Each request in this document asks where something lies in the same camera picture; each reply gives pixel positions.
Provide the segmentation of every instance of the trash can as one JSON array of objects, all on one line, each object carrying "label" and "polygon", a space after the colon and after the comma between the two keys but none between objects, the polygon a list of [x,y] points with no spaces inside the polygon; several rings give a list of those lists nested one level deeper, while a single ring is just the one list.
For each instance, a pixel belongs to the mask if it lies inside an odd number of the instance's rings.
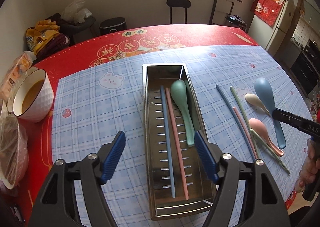
[{"label": "trash can", "polygon": [[99,25],[100,34],[111,34],[119,31],[124,31],[127,29],[127,24],[123,17],[111,18],[103,21]]},{"label": "trash can", "polygon": [[247,30],[247,24],[237,15],[228,15],[224,23],[225,26],[240,28],[241,30]]}]

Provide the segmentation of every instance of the human hand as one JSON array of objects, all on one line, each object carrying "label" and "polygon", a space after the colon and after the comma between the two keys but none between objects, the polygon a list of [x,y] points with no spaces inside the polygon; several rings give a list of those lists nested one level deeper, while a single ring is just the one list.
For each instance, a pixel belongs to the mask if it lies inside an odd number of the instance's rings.
[{"label": "human hand", "polygon": [[299,173],[299,179],[296,181],[294,186],[296,192],[304,191],[306,184],[311,184],[316,179],[316,173],[320,169],[320,158],[315,160],[316,151],[314,148],[315,142],[308,139],[308,156],[306,157],[302,169]]}]

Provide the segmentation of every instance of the silver bolt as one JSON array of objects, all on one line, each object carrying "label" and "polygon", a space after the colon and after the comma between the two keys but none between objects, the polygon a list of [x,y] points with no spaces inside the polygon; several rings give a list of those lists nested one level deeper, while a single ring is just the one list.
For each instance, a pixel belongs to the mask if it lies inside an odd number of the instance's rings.
[{"label": "silver bolt", "polygon": [[96,159],[96,158],[97,158],[97,154],[96,154],[96,153],[89,154],[89,155],[88,155],[88,158],[89,158],[90,160]]},{"label": "silver bolt", "polygon": [[225,159],[225,160],[230,160],[232,158],[232,155],[230,155],[229,153],[224,153],[222,155],[222,157]]},{"label": "silver bolt", "polygon": [[257,165],[264,165],[264,162],[261,159],[256,160]]},{"label": "silver bolt", "polygon": [[56,161],[56,165],[62,165],[63,164],[63,160],[62,159],[58,159],[57,161]]}]

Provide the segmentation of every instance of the refrigerator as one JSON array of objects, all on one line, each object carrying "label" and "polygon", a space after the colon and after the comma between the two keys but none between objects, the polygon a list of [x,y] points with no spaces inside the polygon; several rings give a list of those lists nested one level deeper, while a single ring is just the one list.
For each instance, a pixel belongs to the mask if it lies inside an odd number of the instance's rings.
[{"label": "refrigerator", "polygon": [[271,56],[274,56],[288,32],[295,9],[294,2],[285,0],[272,27],[254,15],[248,35]]}]

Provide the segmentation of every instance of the coffee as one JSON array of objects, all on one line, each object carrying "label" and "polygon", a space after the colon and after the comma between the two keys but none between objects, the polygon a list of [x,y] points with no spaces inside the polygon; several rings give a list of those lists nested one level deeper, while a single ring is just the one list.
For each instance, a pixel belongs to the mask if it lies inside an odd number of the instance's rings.
[{"label": "coffee", "polygon": [[24,112],[26,112],[26,110],[31,106],[31,104],[34,102],[34,100],[36,99],[36,97],[38,96],[42,85],[44,83],[44,80],[40,80],[37,81],[28,91],[28,93],[26,94],[26,96],[23,99],[23,103],[22,103],[22,108],[21,108],[21,113],[23,114]]}]

